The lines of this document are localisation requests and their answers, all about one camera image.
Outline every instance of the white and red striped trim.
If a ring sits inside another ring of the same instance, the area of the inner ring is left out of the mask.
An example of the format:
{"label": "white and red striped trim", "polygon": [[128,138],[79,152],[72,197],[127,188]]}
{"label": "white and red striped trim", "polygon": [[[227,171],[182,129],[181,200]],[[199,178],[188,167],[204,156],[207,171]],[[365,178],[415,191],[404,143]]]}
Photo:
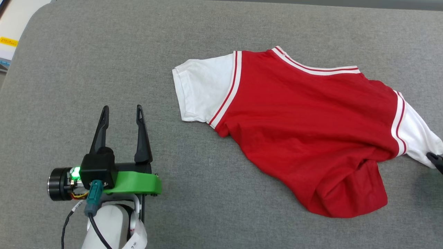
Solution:
{"label": "white and red striped trim", "polygon": [[209,121],[209,125],[215,129],[215,127],[218,125],[220,120],[222,119],[223,115],[225,114],[226,110],[228,109],[229,105],[231,104],[232,100],[234,99],[235,95],[237,94],[238,86],[240,84],[240,76],[241,76],[241,51],[234,51],[233,56],[233,72],[231,76],[231,83],[229,85],[229,92],[226,93],[225,100],[223,103],[218,107],[216,110],[217,112],[212,117],[212,119]]}
{"label": "white and red striped trim", "polygon": [[398,143],[398,154],[397,156],[403,155],[407,151],[406,142],[398,135],[398,131],[400,130],[401,122],[405,116],[406,112],[406,102],[404,101],[403,95],[401,93],[395,91],[397,95],[397,111],[395,113],[395,118],[391,127],[391,135]]}
{"label": "white and red striped trim", "polygon": [[359,74],[360,70],[357,66],[342,66],[342,67],[334,67],[334,68],[319,68],[319,67],[311,67],[305,66],[302,63],[296,62],[293,60],[281,47],[276,46],[272,49],[272,51],[278,55],[282,60],[284,60],[287,64],[302,70],[308,74],[313,75],[333,75],[333,74]]}

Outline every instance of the black cable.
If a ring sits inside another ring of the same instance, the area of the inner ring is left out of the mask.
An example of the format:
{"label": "black cable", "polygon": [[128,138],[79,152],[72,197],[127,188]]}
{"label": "black cable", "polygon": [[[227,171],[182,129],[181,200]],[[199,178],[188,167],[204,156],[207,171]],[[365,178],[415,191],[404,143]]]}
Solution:
{"label": "black cable", "polygon": [[66,226],[68,225],[68,222],[69,222],[69,217],[71,217],[72,214],[74,214],[74,212],[70,211],[68,216],[66,217],[65,224],[63,225],[63,230],[62,230],[62,249],[65,249],[65,230],[66,230]]}
{"label": "black cable", "polygon": [[91,225],[94,228],[94,231],[97,234],[97,236],[100,239],[100,241],[105,245],[105,247],[107,249],[112,249],[112,247],[106,242],[105,238],[103,238],[103,235],[98,230],[97,224],[95,224],[94,216],[92,215],[92,213],[89,213],[88,217],[89,217],[89,220],[91,221]]}

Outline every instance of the robotic arm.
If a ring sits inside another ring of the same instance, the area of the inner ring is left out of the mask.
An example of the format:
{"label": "robotic arm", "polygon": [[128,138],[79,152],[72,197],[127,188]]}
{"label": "robotic arm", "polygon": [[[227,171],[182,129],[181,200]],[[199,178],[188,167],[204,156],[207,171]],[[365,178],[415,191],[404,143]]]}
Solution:
{"label": "robotic arm", "polygon": [[[152,153],[143,110],[137,106],[138,142],[134,163],[115,163],[113,150],[106,147],[109,107],[105,106],[94,135],[89,154],[79,167],[56,168],[48,179],[47,191],[54,201],[78,199],[80,202],[69,217],[86,200],[85,215],[89,218],[88,233],[82,249],[142,249],[146,247],[144,228],[145,196],[161,194],[161,181],[152,174]],[[134,207],[122,204],[105,205],[110,201],[132,201]]]}

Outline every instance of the red stripe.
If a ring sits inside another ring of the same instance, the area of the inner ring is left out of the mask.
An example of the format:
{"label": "red stripe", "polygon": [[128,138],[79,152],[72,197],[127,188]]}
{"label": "red stripe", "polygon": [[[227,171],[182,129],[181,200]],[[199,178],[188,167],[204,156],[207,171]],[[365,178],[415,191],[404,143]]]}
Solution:
{"label": "red stripe", "polygon": [[217,117],[218,113],[221,111],[221,109],[223,108],[223,106],[225,105],[226,101],[228,101],[229,95],[231,95],[232,90],[234,89],[234,84],[235,84],[235,77],[237,75],[237,51],[235,51],[235,64],[234,64],[234,78],[232,79],[232,86],[231,86],[231,90],[229,90],[228,96],[226,96],[225,101],[223,101],[223,104],[220,106],[220,109],[218,109],[217,113],[214,115],[214,117],[211,119],[211,121],[209,122],[209,125],[211,125],[212,121],[214,121],[215,117]]}
{"label": "red stripe", "polygon": [[403,145],[404,145],[404,151],[403,151],[403,153],[402,153],[402,155],[403,155],[403,154],[406,153],[406,143],[405,143],[404,140],[403,140],[402,138],[400,138],[400,136],[398,135],[398,130],[400,129],[400,124],[401,124],[401,121],[403,120],[405,103],[404,103],[404,99],[402,98],[402,96],[400,95],[399,92],[397,92],[397,95],[398,95],[398,96],[401,98],[401,100],[403,101],[403,109],[402,109],[402,111],[401,111],[400,122],[398,122],[398,125],[397,125],[397,137],[403,142]]}
{"label": "red stripe", "polygon": [[311,68],[307,68],[307,67],[305,67],[305,66],[303,66],[302,64],[299,64],[298,62],[296,62],[296,61],[294,61],[293,59],[291,59],[291,57],[289,57],[289,56],[287,56],[283,51],[281,51],[279,48],[277,48],[276,47],[276,49],[282,54],[282,55],[284,55],[288,60],[290,60],[290,61],[292,61],[292,63],[294,63],[294,64],[296,64],[296,65],[298,65],[298,66],[300,66],[300,67],[302,67],[302,68],[304,68],[304,69],[306,69],[306,70],[311,70],[311,71],[317,71],[317,72],[334,72],[334,71],[342,71],[342,70],[358,70],[358,68],[357,67],[354,67],[354,68],[343,68],[343,69],[323,69],[323,70],[320,70],[320,69],[311,69]]}

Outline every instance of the green plastic part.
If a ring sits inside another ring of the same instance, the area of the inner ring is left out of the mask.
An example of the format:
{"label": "green plastic part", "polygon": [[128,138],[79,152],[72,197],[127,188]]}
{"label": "green plastic part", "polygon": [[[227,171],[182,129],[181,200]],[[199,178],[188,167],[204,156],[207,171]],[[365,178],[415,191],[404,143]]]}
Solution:
{"label": "green plastic part", "polygon": [[162,193],[162,181],[157,175],[120,171],[113,189],[105,189],[103,193],[121,194],[156,194]]}

